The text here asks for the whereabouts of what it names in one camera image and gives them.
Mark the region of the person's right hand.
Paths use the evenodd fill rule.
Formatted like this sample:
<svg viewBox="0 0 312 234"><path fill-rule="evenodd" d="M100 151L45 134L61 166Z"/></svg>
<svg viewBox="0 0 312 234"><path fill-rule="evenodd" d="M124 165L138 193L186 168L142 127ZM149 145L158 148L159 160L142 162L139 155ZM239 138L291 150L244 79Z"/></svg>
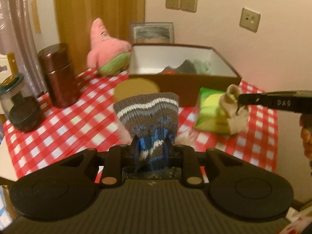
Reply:
<svg viewBox="0 0 312 234"><path fill-rule="evenodd" d="M302 114L300 116L299 124L301 127L300 137L304 147L304 155L311 160L311 131L308 129L306 122L311 121L311 115Z"/></svg>

